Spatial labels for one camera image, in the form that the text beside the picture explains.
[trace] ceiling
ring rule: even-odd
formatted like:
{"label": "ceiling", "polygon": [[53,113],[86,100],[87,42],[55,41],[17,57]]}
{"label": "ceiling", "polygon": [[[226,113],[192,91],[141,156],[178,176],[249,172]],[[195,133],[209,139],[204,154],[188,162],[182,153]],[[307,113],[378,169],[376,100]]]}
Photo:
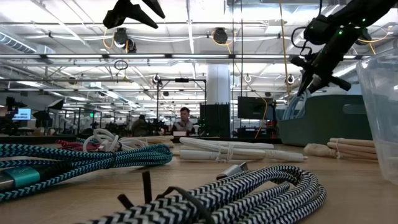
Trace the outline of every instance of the ceiling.
{"label": "ceiling", "polygon": [[[135,42],[138,54],[229,54],[226,46],[217,45],[211,38],[211,33],[216,27],[223,27],[232,43],[232,33],[236,34],[236,41],[229,45],[231,54],[245,55],[282,55],[284,53],[283,38],[280,38],[282,29],[280,25],[280,9],[278,1],[243,0],[242,12],[240,1],[235,1],[232,14],[232,0],[159,0],[159,3],[166,15],[165,19],[160,18],[151,11],[142,1],[131,1],[133,4],[140,4],[141,9],[151,17],[159,26],[153,29],[140,24],[132,19],[126,19],[121,27],[127,28],[129,37]],[[332,4],[336,1],[324,1],[322,13],[332,14],[343,6]],[[117,48],[112,43],[112,33],[115,29],[106,30],[102,21],[106,12],[113,8],[116,1],[110,0],[45,0],[42,3],[36,0],[2,0],[0,2],[0,32],[7,33],[22,43],[39,49],[38,46],[46,46],[48,52],[56,54],[124,54],[124,50]],[[313,17],[316,17],[319,10],[319,2],[316,0],[283,1],[282,18],[284,20],[285,49],[286,54],[299,54],[291,44],[291,35],[295,28],[306,26]],[[386,44],[393,42],[398,32],[397,9],[391,9],[388,14],[369,27],[369,33],[374,39],[383,40],[375,43],[375,51],[385,48]],[[302,32],[299,30],[294,36],[294,41],[302,44]],[[314,51],[321,49],[321,46],[309,44]],[[1,54],[21,54],[21,52],[0,44]],[[369,45],[354,45],[349,52],[350,55],[370,55],[372,51]],[[51,64],[37,60],[22,60],[18,58],[0,60],[0,74],[3,78],[20,79],[46,79],[52,82],[26,83],[13,82],[10,88],[48,88],[59,89],[88,89],[104,88],[107,90],[117,89],[154,89],[152,78],[158,74],[160,78],[197,78],[206,79],[207,65],[209,63],[221,63],[208,59],[127,59],[129,68],[119,72],[114,68],[116,59],[55,59]],[[285,90],[285,65],[283,58],[272,60],[245,60],[243,65],[236,60],[233,67],[231,60],[224,60],[228,63],[229,69],[234,70],[235,76],[240,76],[239,71],[243,69],[244,76],[250,76],[250,85],[257,90]],[[345,61],[341,63],[341,70],[352,65],[356,61]],[[287,64],[287,73],[295,77],[300,76],[300,68]],[[71,85],[68,82],[57,82],[57,80],[75,77],[77,79],[101,79],[99,86],[94,82],[78,82]],[[241,84],[235,79],[235,85],[231,87],[240,89]],[[165,99],[190,99],[181,101],[181,105],[190,103],[190,106],[197,108],[199,101],[192,99],[204,99],[204,92],[201,90],[201,83],[175,83],[170,82],[165,89],[169,96],[160,97]],[[190,89],[190,92],[174,92],[182,88]],[[243,90],[248,90],[246,83],[242,84]],[[156,98],[155,91],[114,91],[117,94],[116,100],[111,96],[103,96],[98,91],[70,92],[53,91],[52,94],[63,96],[79,96],[87,98],[86,101],[97,103],[138,103],[140,113],[145,113],[145,108],[156,107],[153,100]],[[245,92],[245,95],[255,96],[255,93]],[[283,93],[274,93],[279,99]],[[170,114],[176,112],[179,105],[165,101],[164,110],[160,113]],[[115,105],[112,109],[126,109],[129,107]]]}

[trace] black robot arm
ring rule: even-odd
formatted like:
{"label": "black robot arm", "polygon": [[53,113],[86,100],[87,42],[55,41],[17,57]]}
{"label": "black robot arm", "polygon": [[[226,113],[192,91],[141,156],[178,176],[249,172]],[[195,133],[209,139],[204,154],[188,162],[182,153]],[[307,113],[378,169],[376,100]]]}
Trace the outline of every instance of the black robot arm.
{"label": "black robot arm", "polygon": [[298,90],[301,95],[316,74],[320,82],[313,82],[309,86],[311,92],[317,91],[330,82],[349,90],[351,84],[333,76],[333,70],[343,61],[352,45],[360,37],[367,36],[366,27],[375,23],[385,15],[398,0],[352,0],[340,11],[325,17],[318,15],[304,30],[306,41],[315,45],[325,46],[315,54],[290,58],[294,65],[302,67],[302,82]]}

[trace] wooden table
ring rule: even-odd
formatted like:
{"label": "wooden table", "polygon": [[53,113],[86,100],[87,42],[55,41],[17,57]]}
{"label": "wooden table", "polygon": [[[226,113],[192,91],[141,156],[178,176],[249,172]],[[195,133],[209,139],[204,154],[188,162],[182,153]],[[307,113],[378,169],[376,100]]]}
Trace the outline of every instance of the wooden table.
{"label": "wooden table", "polygon": [[[301,148],[277,146],[301,152]],[[280,164],[250,162],[250,169]],[[174,157],[170,164],[148,168],[99,170],[68,180],[39,194],[0,205],[1,223],[76,223],[99,218],[123,206],[116,197],[126,194],[135,205],[144,203],[141,172],[150,170],[152,194],[168,186],[192,189],[212,182],[231,164],[185,162]],[[397,223],[398,186],[382,179],[379,166],[367,161],[343,161],[310,157],[295,163],[313,172],[328,192],[321,209],[302,223]]]}

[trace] braided cable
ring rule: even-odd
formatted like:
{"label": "braided cable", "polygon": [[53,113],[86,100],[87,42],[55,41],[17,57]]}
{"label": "braided cable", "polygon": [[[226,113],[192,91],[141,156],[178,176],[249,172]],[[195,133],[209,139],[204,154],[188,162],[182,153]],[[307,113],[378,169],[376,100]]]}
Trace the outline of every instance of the braided cable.
{"label": "braided cable", "polygon": [[[251,193],[268,181],[277,185]],[[214,223],[295,223],[326,200],[317,178],[295,166],[240,172],[188,193],[211,213]],[[205,219],[191,201],[178,194],[85,223],[205,223]]]}
{"label": "braided cable", "polygon": [[123,152],[89,153],[21,144],[0,144],[0,157],[27,156],[52,160],[0,161],[0,168],[21,166],[53,166],[70,163],[72,169],[39,183],[0,193],[0,202],[34,194],[51,185],[100,169],[129,166],[156,166],[170,162],[173,154],[163,144]]}

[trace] metal frame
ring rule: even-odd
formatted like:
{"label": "metal frame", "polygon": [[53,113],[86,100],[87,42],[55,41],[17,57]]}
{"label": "metal frame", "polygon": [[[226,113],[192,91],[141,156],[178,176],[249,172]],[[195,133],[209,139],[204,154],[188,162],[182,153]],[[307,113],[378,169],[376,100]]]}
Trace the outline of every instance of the metal frame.
{"label": "metal frame", "polygon": [[[158,79],[157,83],[156,83],[156,118],[159,121],[159,91],[163,90],[164,87],[166,87],[170,82],[178,82],[179,80],[181,80],[181,78],[175,78],[175,79],[171,79],[171,78],[165,78],[165,79]],[[201,91],[205,92],[205,105],[206,105],[206,99],[207,99],[207,81],[203,80],[203,79],[194,79],[194,78],[185,78],[184,80],[188,80],[188,82],[195,82],[201,89]],[[163,84],[162,88],[159,89],[159,82],[165,81],[166,83]],[[197,81],[201,81],[205,83],[205,88],[203,89],[203,87],[201,87],[199,85],[199,83]]]}

